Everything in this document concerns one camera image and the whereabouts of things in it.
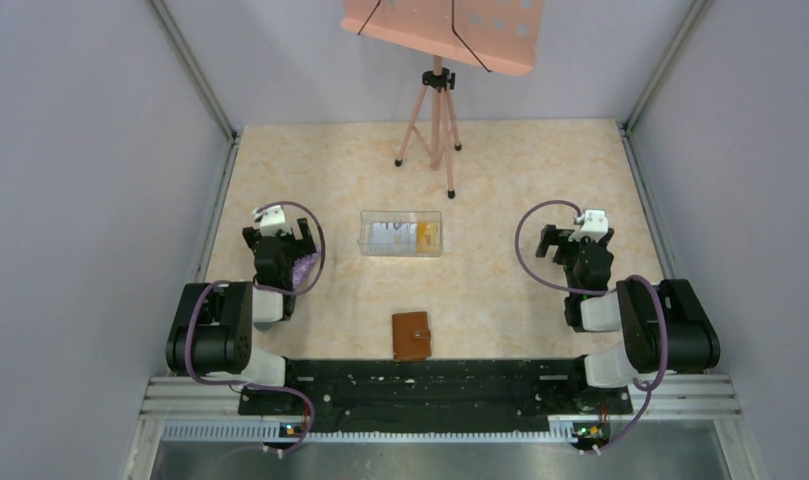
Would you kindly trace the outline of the clear plastic card box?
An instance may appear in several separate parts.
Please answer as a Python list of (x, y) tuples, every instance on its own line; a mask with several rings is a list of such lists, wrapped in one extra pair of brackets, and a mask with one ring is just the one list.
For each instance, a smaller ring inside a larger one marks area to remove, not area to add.
[(443, 251), (440, 211), (364, 210), (358, 246), (370, 257), (439, 257)]

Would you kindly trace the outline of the brown leather card holder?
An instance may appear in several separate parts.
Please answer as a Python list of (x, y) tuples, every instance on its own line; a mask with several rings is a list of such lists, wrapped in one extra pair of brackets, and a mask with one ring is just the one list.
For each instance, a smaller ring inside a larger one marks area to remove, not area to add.
[(425, 311), (392, 315), (392, 350), (396, 362), (424, 361), (432, 356), (429, 316)]

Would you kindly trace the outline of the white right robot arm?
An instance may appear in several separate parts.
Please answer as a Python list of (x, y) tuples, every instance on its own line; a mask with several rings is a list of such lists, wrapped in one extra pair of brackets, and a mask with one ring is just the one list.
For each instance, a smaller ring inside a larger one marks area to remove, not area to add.
[(709, 317), (686, 279), (663, 280), (646, 288), (637, 278), (608, 287), (614, 255), (609, 229), (598, 240), (580, 239), (571, 229), (543, 227), (536, 256), (556, 249), (553, 262), (563, 268), (569, 289), (564, 318), (577, 333), (619, 333), (612, 347), (579, 360), (580, 376), (566, 385), (569, 404), (592, 412), (607, 397), (607, 388), (636, 381), (652, 384), (666, 371), (701, 373), (718, 365), (721, 346)]

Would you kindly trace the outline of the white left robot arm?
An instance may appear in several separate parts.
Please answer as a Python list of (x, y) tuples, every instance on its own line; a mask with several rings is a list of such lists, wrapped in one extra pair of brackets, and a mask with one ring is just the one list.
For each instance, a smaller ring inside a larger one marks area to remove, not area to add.
[(186, 340), (194, 313), (191, 364), (206, 382), (233, 381), (263, 386), (263, 401), (277, 413), (299, 404), (300, 386), (286, 377), (286, 359), (253, 345), (253, 330), (288, 321), (297, 302), (289, 293), (298, 289), (319, 256), (319, 245), (308, 220), (297, 220), (294, 233), (281, 217), (259, 218), (242, 231), (253, 255), (250, 281), (232, 281), (201, 294), (206, 283), (184, 286), (165, 347), (170, 371), (186, 376)]

